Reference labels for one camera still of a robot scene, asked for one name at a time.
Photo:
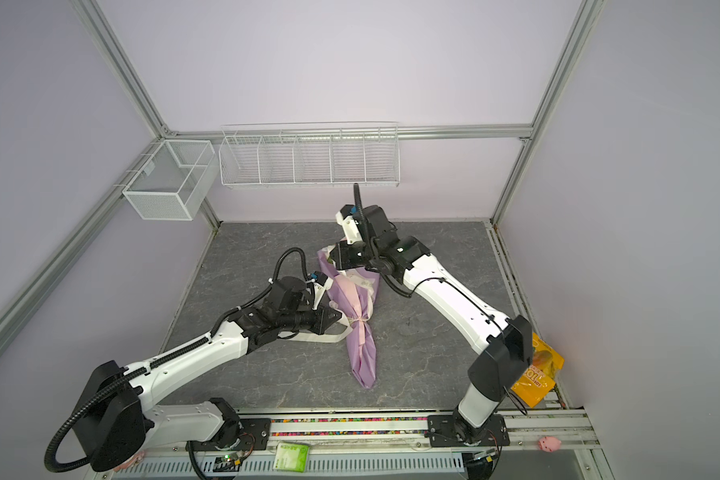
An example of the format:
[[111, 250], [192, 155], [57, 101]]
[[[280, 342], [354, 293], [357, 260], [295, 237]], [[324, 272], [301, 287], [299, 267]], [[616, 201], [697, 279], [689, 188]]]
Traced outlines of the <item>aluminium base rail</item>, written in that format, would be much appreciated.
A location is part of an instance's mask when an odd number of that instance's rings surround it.
[[196, 441], [202, 451], [274, 450], [281, 442], [323, 450], [358, 447], [370, 450], [448, 449], [481, 451], [534, 449], [545, 436], [562, 441], [561, 449], [597, 448], [597, 434], [581, 410], [537, 410], [528, 415], [501, 411], [488, 421], [488, 434], [476, 445], [450, 435], [453, 415], [438, 411], [263, 414], [226, 413], [205, 402], [157, 407], [100, 441], [92, 462], [108, 468], [142, 451], [182, 447]]

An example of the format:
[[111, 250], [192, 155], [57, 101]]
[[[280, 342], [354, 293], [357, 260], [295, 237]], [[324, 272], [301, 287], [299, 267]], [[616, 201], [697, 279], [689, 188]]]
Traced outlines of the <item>white mesh box basket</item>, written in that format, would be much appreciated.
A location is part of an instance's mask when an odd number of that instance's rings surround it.
[[123, 194], [144, 220], [191, 221], [219, 175], [208, 140], [164, 140], [124, 187]]

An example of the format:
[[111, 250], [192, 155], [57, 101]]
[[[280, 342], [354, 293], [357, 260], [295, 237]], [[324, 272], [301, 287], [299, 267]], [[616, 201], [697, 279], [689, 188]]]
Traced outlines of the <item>yellow snack bag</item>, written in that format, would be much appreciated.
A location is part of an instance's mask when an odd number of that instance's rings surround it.
[[512, 386], [512, 391], [528, 407], [536, 407], [556, 386], [558, 372], [565, 359], [536, 333], [532, 336], [530, 366]]

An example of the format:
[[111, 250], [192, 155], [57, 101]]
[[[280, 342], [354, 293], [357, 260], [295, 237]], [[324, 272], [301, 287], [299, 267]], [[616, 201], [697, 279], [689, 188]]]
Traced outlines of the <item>green small packet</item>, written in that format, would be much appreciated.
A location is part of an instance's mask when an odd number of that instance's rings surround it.
[[281, 442], [276, 447], [273, 469], [278, 472], [304, 473], [309, 452], [308, 445]]

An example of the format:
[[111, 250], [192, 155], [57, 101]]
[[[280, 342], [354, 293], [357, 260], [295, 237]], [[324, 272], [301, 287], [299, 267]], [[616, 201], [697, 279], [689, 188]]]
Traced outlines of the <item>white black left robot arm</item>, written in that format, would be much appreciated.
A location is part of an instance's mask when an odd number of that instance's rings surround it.
[[52, 436], [45, 468], [64, 473], [90, 466], [102, 472], [128, 463], [145, 448], [178, 442], [253, 451], [255, 434], [226, 400], [214, 397], [174, 414], [160, 403], [208, 371], [276, 340], [324, 334], [342, 318], [328, 296], [334, 284], [321, 271], [293, 277], [275, 270], [262, 292], [222, 313], [208, 332], [127, 366], [100, 365]]

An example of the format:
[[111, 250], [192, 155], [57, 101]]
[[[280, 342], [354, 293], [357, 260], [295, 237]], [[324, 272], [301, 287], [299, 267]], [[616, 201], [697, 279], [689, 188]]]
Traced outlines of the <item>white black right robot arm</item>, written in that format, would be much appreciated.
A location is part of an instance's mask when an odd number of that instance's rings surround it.
[[379, 274], [396, 294], [422, 297], [477, 353], [468, 369], [469, 387], [453, 413], [450, 437], [466, 445], [478, 444], [488, 434], [488, 421], [532, 363], [531, 323], [481, 300], [417, 238], [399, 237], [381, 207], [362, 203], [357, 183], [353, 202], [341, 208], [337, 223], [345, 238], [335, 244], [331, 258], [340, 271], [362, 267]]

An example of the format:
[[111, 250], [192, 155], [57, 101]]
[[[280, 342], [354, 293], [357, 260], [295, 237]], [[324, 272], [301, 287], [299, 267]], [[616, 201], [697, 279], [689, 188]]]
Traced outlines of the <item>small pink pig toy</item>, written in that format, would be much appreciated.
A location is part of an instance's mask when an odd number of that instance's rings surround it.
[[538, 446], [540, 450], [552, 453], [561, 449], [562, 441], [557, 437], [545, 436], [538, 440]]

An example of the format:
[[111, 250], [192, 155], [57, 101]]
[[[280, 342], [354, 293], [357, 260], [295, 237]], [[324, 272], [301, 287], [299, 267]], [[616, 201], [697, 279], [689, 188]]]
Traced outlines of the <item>cream printed ribbon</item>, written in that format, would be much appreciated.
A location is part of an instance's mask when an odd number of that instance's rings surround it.
[[345, 271], [327, 268], [325, 273], [333, 279], [333, 285], [324, 295], [319, 307], [327, 307], [330, 313], [338, 313], [339, 319], [319, 334], [300, 332], [292, 341], [310, 343], [338, 343], [355, 331], [365, 333], [366, 323], [374, 313], [378, 293], [378, 275], [363, 268]]

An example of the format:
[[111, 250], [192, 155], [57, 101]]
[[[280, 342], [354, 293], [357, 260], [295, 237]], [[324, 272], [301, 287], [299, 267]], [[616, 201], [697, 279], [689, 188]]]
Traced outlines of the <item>pink purple wrapping paper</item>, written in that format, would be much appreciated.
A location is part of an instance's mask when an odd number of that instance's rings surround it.
[[377, 379], [377, 349], [369, 321], [380, 290], [380, 275], [362, 267], [339, 270], [332, 257], [334, 250], [324, 247], [318, 251], [320, 271], [333, 281], [327, 292], [332, 307], [348, 321], [346, 346], [351, 372], [363, 388], [371, 389]]

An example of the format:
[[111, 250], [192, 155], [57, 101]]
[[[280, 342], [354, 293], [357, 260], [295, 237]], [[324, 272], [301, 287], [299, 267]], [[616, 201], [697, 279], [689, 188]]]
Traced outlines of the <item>aluminium enclosure frame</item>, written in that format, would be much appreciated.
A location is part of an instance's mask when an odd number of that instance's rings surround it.
[[[106, 1], [169, 125], [525, 122], [575, 1]], [[0, 1], [0, 309], [116, 184], [148, 129], [65, 1]], [[0, 359], [0, 429], [48, 435], [92, 369], [157, 352], [207, 240], [123, 206]], [[473, 354], [383, 292], [378, 380], [341, 346], [278, 342], [176, 391], [238, 406], [452, 409]]]

